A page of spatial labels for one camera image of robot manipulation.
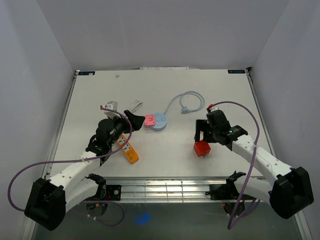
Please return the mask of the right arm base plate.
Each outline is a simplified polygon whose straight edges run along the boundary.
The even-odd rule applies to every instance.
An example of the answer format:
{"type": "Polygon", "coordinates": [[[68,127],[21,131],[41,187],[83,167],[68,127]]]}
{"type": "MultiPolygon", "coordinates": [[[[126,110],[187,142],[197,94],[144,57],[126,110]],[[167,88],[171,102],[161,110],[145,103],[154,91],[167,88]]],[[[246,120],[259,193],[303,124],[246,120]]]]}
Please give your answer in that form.
{"type": "Polygon", "coordinates": [[[229,184],[210,184],[209,191],[205,192],[211,200],[237,200],[239,192],[234,185],[229,184]]]}

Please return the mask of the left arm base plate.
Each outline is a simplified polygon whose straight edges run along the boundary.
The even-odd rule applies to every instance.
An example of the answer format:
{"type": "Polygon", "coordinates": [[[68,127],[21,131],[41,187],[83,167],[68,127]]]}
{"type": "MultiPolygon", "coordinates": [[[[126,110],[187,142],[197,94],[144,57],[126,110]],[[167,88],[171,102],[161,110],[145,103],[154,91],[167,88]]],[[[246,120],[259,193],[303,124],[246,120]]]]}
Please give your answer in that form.
{"type": "Polygon", "coordinates": [[[97,192],[96,200],[120,201],[122,194],[121,185],[106,185],[97,192]]]}

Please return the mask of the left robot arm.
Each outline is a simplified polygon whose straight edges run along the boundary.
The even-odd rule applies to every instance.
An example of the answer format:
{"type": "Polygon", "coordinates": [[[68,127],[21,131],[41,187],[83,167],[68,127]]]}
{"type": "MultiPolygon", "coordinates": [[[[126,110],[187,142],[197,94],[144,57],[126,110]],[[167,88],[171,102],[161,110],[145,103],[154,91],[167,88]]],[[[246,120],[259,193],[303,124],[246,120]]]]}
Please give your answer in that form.
{"type": "Polygon", "coordinates": [[[52,231],[76,205],[86,200],[103,200],[107,193],[106,180],[93,172],[108,160],[118,139],[123,134],[131,135],[140,130],[144,121],[144,116],[134,115],[129,110],[101,120],[76,162],[32,184],[24,215],[52,231]]]}

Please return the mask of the round blue power socket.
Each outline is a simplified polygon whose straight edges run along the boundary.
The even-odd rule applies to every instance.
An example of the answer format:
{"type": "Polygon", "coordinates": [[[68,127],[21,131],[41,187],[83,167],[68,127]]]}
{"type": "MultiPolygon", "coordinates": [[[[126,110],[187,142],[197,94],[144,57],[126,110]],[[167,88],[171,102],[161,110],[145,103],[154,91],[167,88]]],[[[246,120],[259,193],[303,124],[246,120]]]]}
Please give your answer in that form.
{"type": "Polygon", "coordinates": [[[157,132],[164,130],[168,124],[167,116],[161,112],[155,112],[153,115],[155,118],[155,125],[151,126],[150,128],[153,131],[157,131],[157,132]]]}

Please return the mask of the red cube socket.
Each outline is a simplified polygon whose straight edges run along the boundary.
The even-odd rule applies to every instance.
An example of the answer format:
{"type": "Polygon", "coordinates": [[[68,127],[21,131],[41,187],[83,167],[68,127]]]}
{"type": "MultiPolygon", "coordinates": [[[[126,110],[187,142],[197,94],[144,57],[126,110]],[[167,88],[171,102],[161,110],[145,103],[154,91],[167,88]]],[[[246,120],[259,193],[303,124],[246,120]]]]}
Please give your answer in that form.
{"type": "Polygon", "coordinates": [[[205,157],[211,151],[211,147],[204,140],[195,142],[193,145],[193,149],[197,157],[205,157]]]}

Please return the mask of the left blue corner label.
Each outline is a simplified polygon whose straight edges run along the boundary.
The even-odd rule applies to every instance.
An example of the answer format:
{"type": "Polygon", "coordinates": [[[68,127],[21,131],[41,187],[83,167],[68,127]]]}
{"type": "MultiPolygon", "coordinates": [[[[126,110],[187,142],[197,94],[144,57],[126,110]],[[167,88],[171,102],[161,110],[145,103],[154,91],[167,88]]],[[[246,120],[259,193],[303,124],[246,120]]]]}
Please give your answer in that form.
{"type": "Polygon", "coordinates": [[[95,75],[95,71],[79,71],[77,73],[78,76],[94,76],[95,75]]]}

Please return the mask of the pink plug adapter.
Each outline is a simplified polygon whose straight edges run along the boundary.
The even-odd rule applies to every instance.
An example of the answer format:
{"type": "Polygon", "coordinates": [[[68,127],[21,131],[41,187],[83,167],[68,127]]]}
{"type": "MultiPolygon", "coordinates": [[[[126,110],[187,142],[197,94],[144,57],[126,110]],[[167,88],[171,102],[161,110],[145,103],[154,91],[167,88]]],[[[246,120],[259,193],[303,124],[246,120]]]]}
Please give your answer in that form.
{"type": "Polygon", "coordinates": [[[156,117],[154,114],[147,114],[144,116],[144,125],[146,127],[153,127],[156,124],[156,117]]]}

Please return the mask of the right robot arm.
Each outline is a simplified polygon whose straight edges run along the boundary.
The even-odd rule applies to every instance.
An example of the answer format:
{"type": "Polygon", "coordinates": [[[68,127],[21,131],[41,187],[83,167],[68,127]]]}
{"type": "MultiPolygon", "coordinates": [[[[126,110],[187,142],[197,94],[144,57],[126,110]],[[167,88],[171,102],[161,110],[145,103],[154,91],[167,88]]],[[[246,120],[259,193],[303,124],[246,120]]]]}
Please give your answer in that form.
{"type": "Polygon", "coordinates": [[[230,125],[222,110],[213,110],[207,113],[206,119],[196,120],[194,141],[197,156],[207,154],[210,143],[218,143],[252,163],[265,178],[246,179],[246,173],[234,171],[224,184],[209,187],[206,195],[212,200],[235,200],[243,194],[269,203],[283,219],[314,202],[309,173],[301,166],[294,168],[281,162],[257,146],[244,128],[230,125]]]}

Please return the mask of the aluminium frame rail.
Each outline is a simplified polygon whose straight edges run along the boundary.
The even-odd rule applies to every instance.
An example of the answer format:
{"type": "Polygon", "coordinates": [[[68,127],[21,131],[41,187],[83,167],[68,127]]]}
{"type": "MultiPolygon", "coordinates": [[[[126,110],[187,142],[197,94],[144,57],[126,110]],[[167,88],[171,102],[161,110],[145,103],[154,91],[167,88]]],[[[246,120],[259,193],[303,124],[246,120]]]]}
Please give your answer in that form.
{"type": "MultiPolygon", "coordinates": [[[[244,178],[238,179],[234,185],[240,193],[244,178]]],[[[236,200],[211,200],[205,195],[209,185],[227,184],[224,179],[101,179],[84,178],[77,182],[62,177],[60,180],[39,179],[31,191],[36,202],[49,203],[52,200],[62,200],[62,205],[68,210],[82,201],[94,203],[97,200],[98,190],[106,185],[121,185],[120,203],[151,204],[151,203],[209,203],[235,202],[236,200]]]]}

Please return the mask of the right blue corner label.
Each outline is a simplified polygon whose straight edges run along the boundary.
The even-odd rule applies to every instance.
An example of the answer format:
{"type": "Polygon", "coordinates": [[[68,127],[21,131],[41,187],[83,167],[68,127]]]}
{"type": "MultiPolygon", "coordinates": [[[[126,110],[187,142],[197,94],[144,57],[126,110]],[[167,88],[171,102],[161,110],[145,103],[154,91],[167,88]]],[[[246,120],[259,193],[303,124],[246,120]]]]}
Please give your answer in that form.
{"type": "Polygon", "coordinates": [[[243,69],[228,69],[227,72],[229,74],[245,74],[246,71],[243,69]]]}

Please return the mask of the orange power strip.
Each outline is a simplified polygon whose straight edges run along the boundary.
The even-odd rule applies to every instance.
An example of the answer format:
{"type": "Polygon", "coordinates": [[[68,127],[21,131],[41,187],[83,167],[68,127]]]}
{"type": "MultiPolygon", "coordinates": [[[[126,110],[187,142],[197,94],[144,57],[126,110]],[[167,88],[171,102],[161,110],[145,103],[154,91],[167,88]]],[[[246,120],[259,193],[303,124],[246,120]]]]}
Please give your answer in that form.
{"type": "Polygon", "coordinates": [[[119,147],[121,147],[121,150],[126,156],[126,158],[128,159],[128,161],[131,164],[134,164],[140,159],[139,155],[137,154],[137,152],[129,142],[125,143],[126,141],[127,141],[126,136],[122,134],[116,143],[119,147]]]}

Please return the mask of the blue corner label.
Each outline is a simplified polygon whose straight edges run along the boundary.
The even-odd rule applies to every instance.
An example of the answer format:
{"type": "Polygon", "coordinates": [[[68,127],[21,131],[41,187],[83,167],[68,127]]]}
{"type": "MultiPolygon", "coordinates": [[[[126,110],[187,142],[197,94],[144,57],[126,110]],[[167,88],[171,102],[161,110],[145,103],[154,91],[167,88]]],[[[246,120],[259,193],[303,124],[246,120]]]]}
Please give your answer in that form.
{"type": "Polygon", "coordinates": [[[95,71],[79,71],[77,73],[78,76],[94,76],[95,75],[95,71]]]}
{"type": "Polygon", "coordinates": [[[245,74],[246,71],[243,69],[228,69],[227,72],[229,74],[245,74]]]}

